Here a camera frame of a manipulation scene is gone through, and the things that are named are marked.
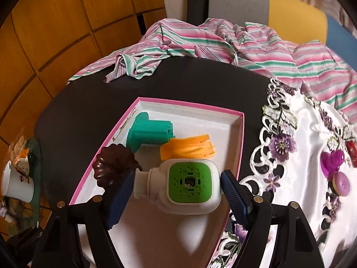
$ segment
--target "white toy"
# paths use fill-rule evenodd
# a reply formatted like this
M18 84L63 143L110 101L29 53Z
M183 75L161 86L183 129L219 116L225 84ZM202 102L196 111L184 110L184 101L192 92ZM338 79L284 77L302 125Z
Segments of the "white toy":
M136 169L133 194L169 214L208 214L221 202L220 172L207 159L169 159L149 172Z

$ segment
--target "blue cushion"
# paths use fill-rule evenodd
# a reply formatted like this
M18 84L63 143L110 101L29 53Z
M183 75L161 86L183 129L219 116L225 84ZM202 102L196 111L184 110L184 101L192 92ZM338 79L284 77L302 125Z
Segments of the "blue cushion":
M327 17L326 46L357 71L357 40L335 19Z

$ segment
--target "metal screw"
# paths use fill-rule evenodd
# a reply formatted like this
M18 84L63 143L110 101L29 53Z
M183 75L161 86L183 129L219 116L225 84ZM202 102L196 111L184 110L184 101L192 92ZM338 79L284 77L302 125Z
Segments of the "metal screw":
M66 203L63 201L63 200L61 200L61 201L59 201L58 203L57 203L57 207L58 208L62 208L62 207L65 207L66 206Z
M294 209L297 209L297 208L299 207L299 204L298 204L297 202L295 202L295 201L292 201L292 202L290 203L290 205L291 205L291 207L294 208Z
M96 195L93 197L93 201L95 203L100 203L102 201L103 197L101 195Z
M254 201L258 204L262 203L264 201L264 199L262 197L260 197L259 195L254 197Z

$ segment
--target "yellow cushion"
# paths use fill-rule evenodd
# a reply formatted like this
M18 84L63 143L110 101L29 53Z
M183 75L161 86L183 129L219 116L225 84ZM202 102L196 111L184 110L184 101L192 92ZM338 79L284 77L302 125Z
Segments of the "yellow cushion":
M326 15L299 0L269 0L268 26L283 40L302 44L317 39L326 43Z

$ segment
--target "brown scalloped object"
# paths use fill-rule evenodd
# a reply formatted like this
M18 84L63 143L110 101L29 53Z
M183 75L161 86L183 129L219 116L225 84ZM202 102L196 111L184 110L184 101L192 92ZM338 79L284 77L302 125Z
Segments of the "brown scalloped object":
M129 168L135 171L136 168L140 168L130 148L122 144L103 147L92 167L97 185L104 189L120 177L123 171Z

